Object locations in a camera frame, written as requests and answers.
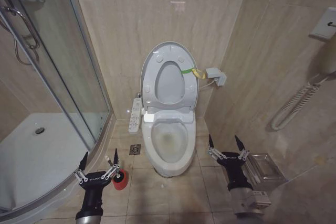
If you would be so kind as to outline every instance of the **wall outlet box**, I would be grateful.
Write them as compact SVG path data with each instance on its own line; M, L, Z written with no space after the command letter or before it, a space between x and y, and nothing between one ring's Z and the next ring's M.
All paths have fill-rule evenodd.
M328 23L336 24L336 8L329 7L320 18L316 27L310 33L310 37L327 41L336 33L336 27L328 26Z
M223 86L226 81L226 75L218 68L206 68L206 76L208 78L215 78L217 86Z

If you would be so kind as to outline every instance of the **yellow tag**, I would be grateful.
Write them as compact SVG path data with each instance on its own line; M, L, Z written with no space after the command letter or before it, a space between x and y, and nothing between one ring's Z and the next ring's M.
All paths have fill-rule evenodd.
M199 79L205 79L205 73L203 71L195 69L195 68L193 68L191 71L193 72L193 74L197 78L199 78Z

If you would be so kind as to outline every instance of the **metal soap holder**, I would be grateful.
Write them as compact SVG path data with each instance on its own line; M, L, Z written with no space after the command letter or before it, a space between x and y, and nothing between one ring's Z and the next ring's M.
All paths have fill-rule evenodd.
M254 190L273 191L287 181L268 153L249 154L243 171Z

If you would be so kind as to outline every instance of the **green cable tie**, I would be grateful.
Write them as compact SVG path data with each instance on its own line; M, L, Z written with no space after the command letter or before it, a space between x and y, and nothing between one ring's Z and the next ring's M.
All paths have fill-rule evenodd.
M190 73L194 68L187 69L187 70L181 70L181 73Z

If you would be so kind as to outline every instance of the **red object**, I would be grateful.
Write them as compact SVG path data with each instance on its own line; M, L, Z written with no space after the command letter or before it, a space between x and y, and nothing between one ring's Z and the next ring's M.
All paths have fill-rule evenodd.
M126 172L125 170L120 169L119 170L119 175L120 175L119 178L117 176L115 176L113 178L113 180L112 180L115 189L118 190L118 191L120 191L120 190L124 189L125 187L127 187L128 172Z

